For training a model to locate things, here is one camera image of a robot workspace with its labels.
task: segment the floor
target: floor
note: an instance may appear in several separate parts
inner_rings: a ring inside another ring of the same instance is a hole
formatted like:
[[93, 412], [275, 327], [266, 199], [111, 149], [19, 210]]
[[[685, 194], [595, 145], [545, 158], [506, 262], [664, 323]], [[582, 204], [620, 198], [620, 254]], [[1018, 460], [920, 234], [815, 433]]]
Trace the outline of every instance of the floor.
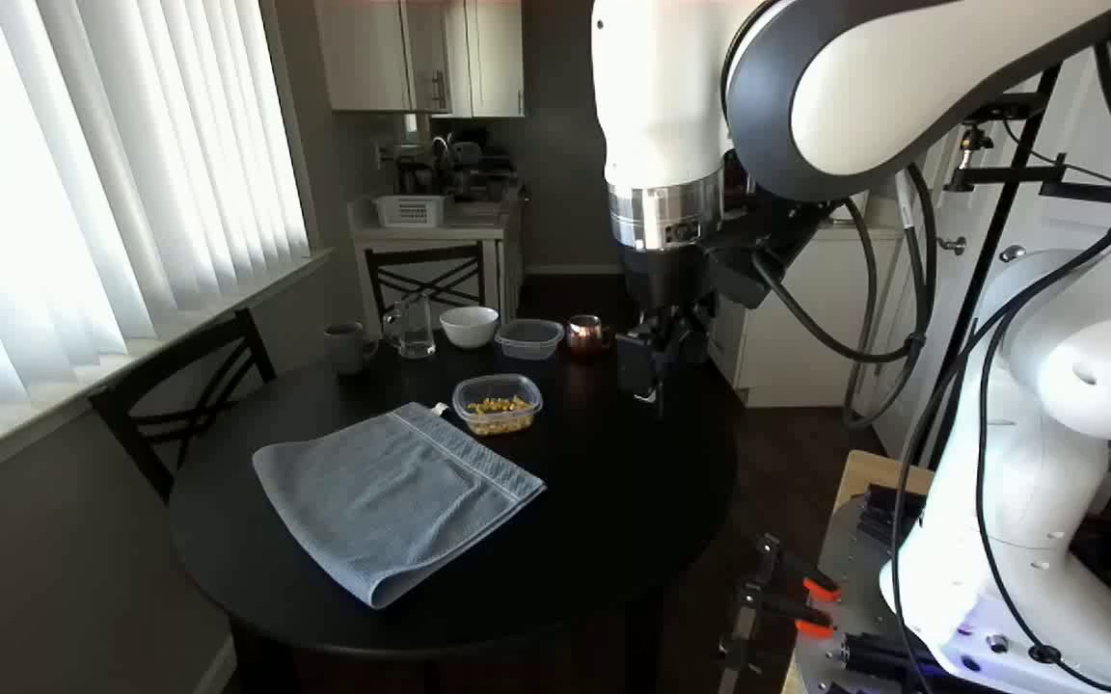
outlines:
[[[521, 306], [554, 320], [587, 308], [609, 323], [629, 320], [615, 277], [539, 277], [523, 286]], [[737, 412], [737, 498], [728, 525], [665, 593], [658, 694], [717, 688], [717, 638], [728, 632], [739, 574], [754, 566], [753, 538], [773, 532], [815, 557], [848, 448], [875, 448], [875, 438], [848, 437], [834, 407]], [[739, 694], [780, 688], [786, 645], [791, 629], [771, 623], [761, 646], [763, 669], [746, 674]], [[620, 663], [620, 622], [604, 615], [547, 645], [438, 663], [438, 694], [615, 694]], [[300, 683], [313, 694], [420, 694], [424, 669], [304, 654]]]

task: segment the window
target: window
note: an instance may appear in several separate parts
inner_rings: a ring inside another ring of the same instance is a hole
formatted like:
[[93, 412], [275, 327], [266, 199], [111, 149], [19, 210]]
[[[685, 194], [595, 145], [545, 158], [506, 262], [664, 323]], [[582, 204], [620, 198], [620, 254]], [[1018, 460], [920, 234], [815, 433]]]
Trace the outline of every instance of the window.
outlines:
[[258, 0], [0, 0], [0, 437], [304, 258]]

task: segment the wooden chair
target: wooden chair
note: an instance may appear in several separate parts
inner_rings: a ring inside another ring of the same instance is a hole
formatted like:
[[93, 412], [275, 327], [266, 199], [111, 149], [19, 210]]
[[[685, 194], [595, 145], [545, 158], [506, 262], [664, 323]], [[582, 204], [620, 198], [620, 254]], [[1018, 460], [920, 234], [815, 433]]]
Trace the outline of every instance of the wooden chair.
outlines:
[[[181, 341], [138, 361], [88, 399], [107, 424], [107, 433], [128, 448], [138, 473], [158, 488], [160, 502], [169, 502], [173, 470], [186, 462], [192, 438], [208, 433], [212, 421], [232, 404], [240, 380], [251, 371], [258, 372], [258, 380], [275, 380], [278, 372], [254, 332], [251, 311], [240, 308], [236, 316], [192, 332]], [[178, 380], [178, 372], [187, 372], [200, 393], [187, 404], [138, 412], [143, 398], [160, 393], [160, 384], [169, 384], [169, 376]]]
[[385, 316], [385, 294], [428, 294], [433, 306], [487, 306], [483, 288], [483, 249], [473, 246], [435, 246], [435, 249], [365, 249], [365, 275], [372, 294], [372, 311]]

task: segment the wall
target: wall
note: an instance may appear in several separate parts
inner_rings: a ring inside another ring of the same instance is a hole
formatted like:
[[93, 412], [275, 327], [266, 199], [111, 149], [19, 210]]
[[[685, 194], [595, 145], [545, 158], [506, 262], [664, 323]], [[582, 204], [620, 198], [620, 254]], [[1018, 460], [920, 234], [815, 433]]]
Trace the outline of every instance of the wall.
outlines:
[[[372, 187], [363, 149], [389, 119], [327, 110], [313, 0], [275, 0], [304, 216], [316, 246], [348, 246], [344, 199]], [[280, 371], [318, 352], [327, 316], [356, 316], [352, 264], [330, 258], [258, 306]], [[228, 645], [224, 615], [173, 566], [160, 502], [104, 424], [68, 424], [0, 462], [0, 694], [187, 694]]]
[[590, 84], [590, 0], [523, 0], [523, 119], [497, 119], [533, 199], [528, 268], [614, 268]]

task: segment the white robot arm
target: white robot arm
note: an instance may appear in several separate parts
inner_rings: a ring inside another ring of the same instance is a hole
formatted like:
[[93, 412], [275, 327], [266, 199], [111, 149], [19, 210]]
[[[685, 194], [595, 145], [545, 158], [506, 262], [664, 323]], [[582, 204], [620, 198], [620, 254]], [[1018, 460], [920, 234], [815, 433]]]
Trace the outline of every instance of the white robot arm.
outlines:
[[[701, 246], [719, 226], [725, 149], [815, 234], [834, 199], [894, 177], [1002, 87], [1107, 42], [1111, 0], [595, 0], [590, 30], [609, 223], [623, 275], [644, 277], [641, 306], [658, 311], [704, 294], [712, 262]], [[1002, 347], [1028, 393], [1018, 389], [1018, 417], [987, 448], [982, 514], [996, 563], [1014, 574], [1009, 593], [1060, 650], [1046, 663], [1026, 654], [972, 519], [978, 357], [964, 372], [924, 525], [903, 548], [906, 622], [961, 677], [1091, 688], [1053, 668], [1060, 659], [1111, 688], [1111, 593], [1069, 555], [1107, 462], [1111, 399], [1099, 404], [1099, 393], [1111, 389], [1111, 357], [1099, 347], [1111, 320], [1036, 316], [1022, 311]], [[1096, 399], [1077, 407], [1063, 393], [1085, 384], [1085, 365], [1099, 365], [1099, 380]]]

